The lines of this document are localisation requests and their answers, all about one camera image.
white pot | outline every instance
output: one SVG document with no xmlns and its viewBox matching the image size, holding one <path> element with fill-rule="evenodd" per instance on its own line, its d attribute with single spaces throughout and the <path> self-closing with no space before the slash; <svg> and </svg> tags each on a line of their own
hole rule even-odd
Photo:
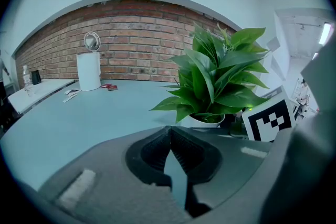
<svg viewBox="0 0 336 224">
<path fill-rule="evenodd" d="M 193 128 L 217 128 L 224 119 L 225 119 L 225 115 L 220 122 L 206 123 L 206 122 L 202 122 L 197 119 L 194 119 L 191 116 L 187 116 L 182 121 L 179 122 L 179 126 L 187 127 L 187 128 L 191 128 L 191 127 Z"/>
</svg>

white ceiling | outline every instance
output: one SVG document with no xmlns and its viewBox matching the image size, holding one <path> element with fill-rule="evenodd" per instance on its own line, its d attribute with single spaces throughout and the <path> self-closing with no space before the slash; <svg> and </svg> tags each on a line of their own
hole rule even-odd
<svg viewBox="0 0 336 224">
<path fill-rule="evenodd" d="M 312 58 L 322 46 L 319 44 L 325 20 L 312 16 L 280 18 L 292 57 Z"/>
</svg>

light blue table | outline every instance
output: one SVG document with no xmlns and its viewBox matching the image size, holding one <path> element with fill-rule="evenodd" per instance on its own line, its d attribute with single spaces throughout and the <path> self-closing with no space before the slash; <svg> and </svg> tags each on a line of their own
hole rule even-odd
<svg viewBox="0 0 336 224">
<path fill-rule="evenodd" d="M 70 85 L 19 119 L 0 140 L 5 161 L 17 179 L 39 187 L 58 169 L 92 146 L 163 125 L 175 125 L 175 111 L 149 111 L 171 96 L 166 82 L 104 80 L 118 91 L 80 92 L 63 103 Z"/>
</svg>

light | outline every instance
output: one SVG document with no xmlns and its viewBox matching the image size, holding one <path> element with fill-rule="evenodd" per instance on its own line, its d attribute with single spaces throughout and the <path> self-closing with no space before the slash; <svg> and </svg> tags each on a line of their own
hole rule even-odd
<svg viewBox="0 0 336 224">
<path fill-rule="evenodd" d="M 331 24 L 325 23 L 319 44 L 324 45 L 327 42 L 327 37 L 329 36 L 330 29 Z"/>
<path fill-rule="evenodd" d="M 318 52 L 315 52 L 315 54 L 314 54 L 314 56 L 313 56 L 313 59 L 312 59 L 312 60 L 314 60 L 314 59 L 317 57 L 317 55 L 319 55 L 319 53 L 318 53 Z"/>
</svg>

water bottle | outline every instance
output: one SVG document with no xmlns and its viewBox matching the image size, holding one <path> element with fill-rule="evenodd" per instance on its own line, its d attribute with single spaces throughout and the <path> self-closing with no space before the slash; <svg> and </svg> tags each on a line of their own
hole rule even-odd
<svg viewBox="0 0 336 224">
<path fill-rule="evenodd" d="M 23 81 L 25 83 L 25 91 L 27 91 L 28 96 L 34 95 L 33 84 L 31 82 L 27 66 L 23 66 Z"/>
</svg>

